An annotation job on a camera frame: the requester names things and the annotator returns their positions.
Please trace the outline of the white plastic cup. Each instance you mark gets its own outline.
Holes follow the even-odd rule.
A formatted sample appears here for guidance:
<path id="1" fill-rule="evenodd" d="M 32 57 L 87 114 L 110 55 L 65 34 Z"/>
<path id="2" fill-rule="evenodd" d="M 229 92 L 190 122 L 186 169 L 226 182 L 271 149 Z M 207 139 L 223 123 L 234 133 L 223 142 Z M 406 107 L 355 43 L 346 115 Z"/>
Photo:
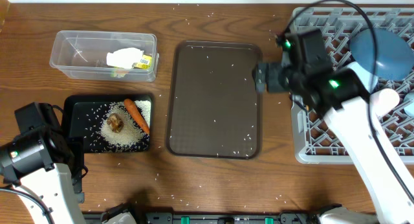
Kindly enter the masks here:
<path id="1" fill-rule="evenodd" d="M 377 117 L 388 114 L 400 102 L 398 93 L 389 88 L 373 93 L 370 97 L 371 110 Z"/>

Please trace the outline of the dark brown serving tray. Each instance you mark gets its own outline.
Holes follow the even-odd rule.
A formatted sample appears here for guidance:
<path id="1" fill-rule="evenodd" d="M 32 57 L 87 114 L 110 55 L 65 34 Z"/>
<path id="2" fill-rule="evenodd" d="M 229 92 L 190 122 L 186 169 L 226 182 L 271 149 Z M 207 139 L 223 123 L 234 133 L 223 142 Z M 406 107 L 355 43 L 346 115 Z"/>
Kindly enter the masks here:
<path id="1" fill-rule="evenodd" d="M 175 50 L 166 147 L 176 156 L 249 160 L 262 147 L 249 43 L 183 41 Z"/>

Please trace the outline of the orange carrot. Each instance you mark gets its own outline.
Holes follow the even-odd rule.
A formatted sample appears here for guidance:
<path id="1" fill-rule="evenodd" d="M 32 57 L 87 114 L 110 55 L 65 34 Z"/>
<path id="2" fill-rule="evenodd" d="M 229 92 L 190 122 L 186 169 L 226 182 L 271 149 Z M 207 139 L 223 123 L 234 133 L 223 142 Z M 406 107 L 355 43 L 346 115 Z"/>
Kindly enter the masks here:
<path id="1" fill-rule="evenodd" d="M 132 119 L 138 124 L 142 131 L 149 135 L 149 126 L 143 116 L 140 114 L 136 104 L 131 99 L 124 100 L 124 106 L 127 109 L 128 113 L 131 115 Z"/>

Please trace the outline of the white tissue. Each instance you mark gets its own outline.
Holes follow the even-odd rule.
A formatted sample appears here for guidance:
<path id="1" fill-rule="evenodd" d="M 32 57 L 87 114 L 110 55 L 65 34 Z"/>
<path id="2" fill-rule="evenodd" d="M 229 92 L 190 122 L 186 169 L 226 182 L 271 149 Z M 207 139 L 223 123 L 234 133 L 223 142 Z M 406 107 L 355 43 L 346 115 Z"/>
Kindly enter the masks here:
<path id="1" fill-rule="evenodd" d="M 141 60 L 143 54 L 144 51 L 133 47 L 108 52 L 106 64 L 117 68 L 132 69 L 133 65 Z"/>

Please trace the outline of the light blue plastic cup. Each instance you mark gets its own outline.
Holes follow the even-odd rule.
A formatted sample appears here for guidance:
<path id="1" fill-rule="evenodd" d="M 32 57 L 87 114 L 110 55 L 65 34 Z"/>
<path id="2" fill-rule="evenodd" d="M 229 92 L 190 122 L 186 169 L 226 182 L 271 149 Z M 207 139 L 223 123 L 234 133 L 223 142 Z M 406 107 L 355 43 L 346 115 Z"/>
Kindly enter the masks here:
<path id="1" fill-rule="evenodd" d="M 404 107 L 404 112 L 407 114 L 407 116 L 413 117 L 414 116 L 414 92 L 408 93 L 404 97 L 404 102 L 407 103 L 407 105 Z"/>

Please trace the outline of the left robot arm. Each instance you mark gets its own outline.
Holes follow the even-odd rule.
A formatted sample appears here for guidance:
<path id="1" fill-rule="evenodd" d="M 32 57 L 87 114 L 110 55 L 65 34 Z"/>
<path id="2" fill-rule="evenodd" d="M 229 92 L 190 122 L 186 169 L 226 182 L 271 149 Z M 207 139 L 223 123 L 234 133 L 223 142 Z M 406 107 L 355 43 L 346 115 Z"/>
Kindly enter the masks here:
<path id="1" fill-rule="evenodd" d="M 31 130 L 1 147 L 2 192 L 18 195 L 34 223 L 136 224 L 130 210 L 118 206 L 102 214 L 83 214 L 72 171 L 77 160 L 67 141 L 52 130 Z"/>

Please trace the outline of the white rice pile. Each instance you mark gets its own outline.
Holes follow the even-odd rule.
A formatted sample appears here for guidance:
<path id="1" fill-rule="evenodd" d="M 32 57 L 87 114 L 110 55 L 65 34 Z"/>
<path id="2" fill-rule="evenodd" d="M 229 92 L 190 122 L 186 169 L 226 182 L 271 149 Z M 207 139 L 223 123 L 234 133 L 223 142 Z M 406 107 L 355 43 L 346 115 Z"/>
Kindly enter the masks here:
<path id="1" fill-rule="evenodd" d="M 145 134 L 132 119 L 123 102 L 110 102 L 91 108 L 86 114 L 88 127 L 83 135 L 87 153 L 120 153 L 145 151 L 149 147 L 149 135 Z M 120 115 L 124 128 L 120 133 L 112 132 L 107 125 L 107 117 L 111 113 Z"/>

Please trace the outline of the light blue bowl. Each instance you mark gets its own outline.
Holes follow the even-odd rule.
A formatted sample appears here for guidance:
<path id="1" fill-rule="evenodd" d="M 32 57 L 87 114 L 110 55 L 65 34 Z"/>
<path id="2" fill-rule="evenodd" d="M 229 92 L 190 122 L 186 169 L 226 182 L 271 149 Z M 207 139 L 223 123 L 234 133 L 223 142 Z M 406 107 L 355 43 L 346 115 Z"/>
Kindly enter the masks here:
<path id="1" fill-rule="evenodd" d="M 366 88 L 366 90 L 372 93 L 376 89 L 378 83 L 378 77 L 371 74 L 369 71 L 363 69 L 361 75 L 361 81 Z"/>

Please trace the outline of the green yellow snack wrapper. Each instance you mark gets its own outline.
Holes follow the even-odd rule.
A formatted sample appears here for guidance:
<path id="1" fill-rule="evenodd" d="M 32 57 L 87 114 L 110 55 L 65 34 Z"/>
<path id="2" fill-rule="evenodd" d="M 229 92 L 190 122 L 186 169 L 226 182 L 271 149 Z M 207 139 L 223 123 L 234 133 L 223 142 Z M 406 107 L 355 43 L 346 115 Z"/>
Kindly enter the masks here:
<path id="1" fill-rule="evenodd" d="M 131 69 L 123 69 L 123 68 L 115 67 L 112 70 L 110 77 L 123 78 L 126 74 L 128 74 L 133 69 L 148 70 L 151 67 L 152 60 L 153 58 L 151 56 L 143 55 L 141 59 L 139 60 L 139 62 L 135 62 L 134 64 L 132 64 Z"/>

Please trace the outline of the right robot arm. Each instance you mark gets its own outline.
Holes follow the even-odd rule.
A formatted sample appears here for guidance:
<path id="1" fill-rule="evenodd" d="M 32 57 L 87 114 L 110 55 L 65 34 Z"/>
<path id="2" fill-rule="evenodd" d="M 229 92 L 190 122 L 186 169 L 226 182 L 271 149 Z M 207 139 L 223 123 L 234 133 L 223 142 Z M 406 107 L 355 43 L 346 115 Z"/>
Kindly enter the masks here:
<path id="1" fill-rule="evenodd" d="M 300 95 L 321 116 L 360 174 L 379 223 L 413 222 L 413 176 L 379 121 L 400 102 L 395 90 L 369 93 L 354 71 L 326 66 L 306 74 L 294 65 L 259 63 L 253 78 L 257 91 Z"/>

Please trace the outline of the brown food scrap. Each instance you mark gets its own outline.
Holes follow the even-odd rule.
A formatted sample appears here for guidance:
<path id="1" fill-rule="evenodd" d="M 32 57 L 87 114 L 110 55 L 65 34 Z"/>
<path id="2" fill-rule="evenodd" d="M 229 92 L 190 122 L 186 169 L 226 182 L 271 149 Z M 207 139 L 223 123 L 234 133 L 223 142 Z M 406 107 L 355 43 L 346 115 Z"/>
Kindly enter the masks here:
<path id="1" fill-rule="evenodd" d="M 111 113 L 106 120 L 107 125 L 110 127 L 112 132 L 120 133 L 124 128 L 124 122 L 120 115 Z"/>

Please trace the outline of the dark blue plate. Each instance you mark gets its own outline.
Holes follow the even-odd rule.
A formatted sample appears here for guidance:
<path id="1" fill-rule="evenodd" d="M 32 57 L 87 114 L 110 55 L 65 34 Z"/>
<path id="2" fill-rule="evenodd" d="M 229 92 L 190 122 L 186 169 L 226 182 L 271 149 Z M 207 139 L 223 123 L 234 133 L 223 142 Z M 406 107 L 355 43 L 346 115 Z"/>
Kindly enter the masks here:
<path id="1" fill-rule="evenodd" d="M 413 50 L 402 38 L 384 29 L 375 28 L 378 57 L 373 70 L 374 45 L 369 29 L 358 33 L 350 41 L 351 55 L 359 65 L 371 74 L 386 80 L 405 79 L 413 68 Z"/>

